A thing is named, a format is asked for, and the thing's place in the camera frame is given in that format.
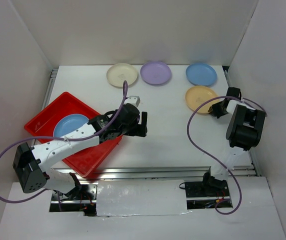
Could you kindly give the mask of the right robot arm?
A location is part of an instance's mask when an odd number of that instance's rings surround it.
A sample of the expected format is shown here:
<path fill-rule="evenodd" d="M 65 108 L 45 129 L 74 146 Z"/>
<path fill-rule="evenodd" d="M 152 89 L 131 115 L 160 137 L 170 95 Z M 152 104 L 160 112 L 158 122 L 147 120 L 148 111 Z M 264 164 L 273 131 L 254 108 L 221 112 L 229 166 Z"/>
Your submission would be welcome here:
<path fill-rule="evenodd" d="M 206 196 L 212 196 L 217 190 L 222 190 L 227 185 L 229 170 L 232 170 L 240 156 L 251 148 L 256 147 L 262 136 L 266 112 L 247 106 L 241 102 L 241 90 L 229 87 L 226 95 L 237 98 L 227 99 L 212 104 L 208 113 L 216 118 L 231 114 L 225 138 L 228 140 L 229 148 L 223 154 L 221 163 L 216 162 L 203 175 L 200 184 L 201 191 Z"/>

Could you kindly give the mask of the orange plate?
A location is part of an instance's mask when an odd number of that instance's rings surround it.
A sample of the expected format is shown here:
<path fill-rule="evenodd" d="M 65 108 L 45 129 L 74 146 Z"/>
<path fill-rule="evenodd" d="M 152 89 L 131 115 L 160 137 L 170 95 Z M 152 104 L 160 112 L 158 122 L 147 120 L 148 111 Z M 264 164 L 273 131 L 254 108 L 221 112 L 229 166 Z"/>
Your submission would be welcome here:
<path fill-rule="evenodd" d="M 195 111 L 201 104 L 217 96 L 211 88 L 197 85 L 186 91 L 185 103 L 192 111 Z"/>

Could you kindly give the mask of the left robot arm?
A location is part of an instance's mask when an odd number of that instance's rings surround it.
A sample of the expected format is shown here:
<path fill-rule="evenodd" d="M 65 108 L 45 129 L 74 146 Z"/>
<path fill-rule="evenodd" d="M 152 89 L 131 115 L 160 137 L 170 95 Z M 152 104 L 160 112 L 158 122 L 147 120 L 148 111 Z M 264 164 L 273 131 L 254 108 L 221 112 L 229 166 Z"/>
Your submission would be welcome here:
<path fill-rule="evenodd" d="M 29 146 L 20 144 L 15 153 L 13 169 L 25 194 L 45 188 L 60 192 L 71 200 L 80 197 L 84 188 L 73 173 L 62 173 L 53 165 L 82 150 L 96 147 L 119 136 L 145 137 L 147 112 L 127 103 L 119 110 L 109 111 L 90 119 L 78 129 L 52 140 Z"/>

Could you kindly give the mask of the blue plate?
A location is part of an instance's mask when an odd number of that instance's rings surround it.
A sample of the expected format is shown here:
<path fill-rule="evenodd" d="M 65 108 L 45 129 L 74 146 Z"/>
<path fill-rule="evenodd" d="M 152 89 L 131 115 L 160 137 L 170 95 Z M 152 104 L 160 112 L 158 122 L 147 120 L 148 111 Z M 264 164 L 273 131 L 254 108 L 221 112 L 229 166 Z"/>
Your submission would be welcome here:
<path fill-rule="evenodd" d="M 187 80 L 198 86 L 212 86 L 217 81 L 217 73 L 213 67 L 205 63 L 193 63 L 186 68 Z"/>
<path fill-rule="evenodd" d="M 62 137 L 78 128 L 82 127 L 89 121 L 89 118 L 83 114 L 70 114 L 63 117 L 55 126 L 53 130 L 54 137 Z"/>

